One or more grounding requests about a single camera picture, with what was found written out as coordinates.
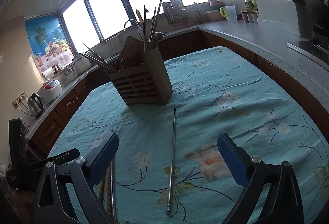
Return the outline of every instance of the cooking pot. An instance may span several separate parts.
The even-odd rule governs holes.
[[[324,0],[291,0],[303,5],[310,12],[313,20],[323,29],[329,31],[329,7]]]

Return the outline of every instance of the screw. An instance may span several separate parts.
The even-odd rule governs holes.
[[[46,167],[47,168],[50,168],[50,167],[52,167],[54,165],[54,162],[52,162],[52,161],[49,161],[48,163],[46,163]]]
[[[79,157],[79,158],[77,158],[77,163],[78,164],[81,164],[81,163],[83,163],[85,161],[85,158],[84,157]]]
[[[251,160],[256,164],[259,164],[262,161],[259,157],[253,157]]]
[[[287,161],[284,161],[284,162],[283,162],[283,165],[284,165],[285,167],[291,167],[291,163],[289,163],[289,162],[287,162]]]

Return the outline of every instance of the utensil holder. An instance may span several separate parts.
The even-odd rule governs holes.
[[[143,41],[127,37],[118,59],[110,65],[118,72],[108,76],[127,105],[167,104],[172,85],[157,46],[144,51]]]

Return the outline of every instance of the plastic pitcher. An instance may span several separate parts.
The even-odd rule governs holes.
[[[227,21],[237,21],[235,6],[221,7],[219,12]]]

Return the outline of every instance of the kitchen counter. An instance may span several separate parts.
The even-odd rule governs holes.
[[[169,32],[163,39],[169,39],[196,30],[227,39],[268,60],[303,85],[329,111],[329,72],[303,54],[287,47],[287,42],[305,39],[284,31],[253,23],[244,23],[243,21],[232,23],[216,21],[197,24]],[[41,123],[66,94],[89,73],[98,68],[97,65],[94,65],[66,86],[60,96],[45,108],[45,113],[31,124],[29,132],[25,135],[26,140],[32,138]]]

